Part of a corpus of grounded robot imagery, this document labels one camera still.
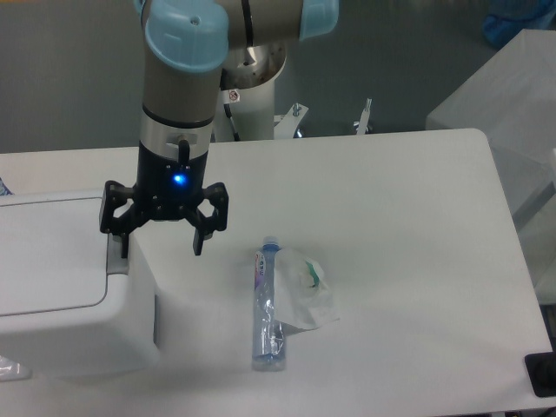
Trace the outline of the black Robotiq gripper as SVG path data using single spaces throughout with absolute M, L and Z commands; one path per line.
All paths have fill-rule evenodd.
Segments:
M 105 182 L 99 228 L 122 244 L 122 258 L 129 256 L 131 233 L 149 220 L 186 219 L 195 228 L 195 255 L 202 254 L 203 243 L 215 231 L 227 228 L 229 196 L 225 184 L 216 182 L 202 188 L 208 155 L 192 157 L 187 140 L 178 142 L 177 151 L 177 158 L 171 159 L 140 145 L 135 186 Z M 210 215 L 200 209 L 203 202 L 212 208 Z

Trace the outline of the silver blue-capped robot arm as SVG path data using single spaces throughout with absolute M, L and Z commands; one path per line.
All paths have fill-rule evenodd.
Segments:
M 136 183 L 106 182 L 104 234 L 128 242 L 149 221 L 186 220 L 193 250 L 228 222 L 228 192 L 205 185 L 212 123 L 232 50 L 331 32 L 336 1 L 140 1 L 144 45 L 142 127 Z

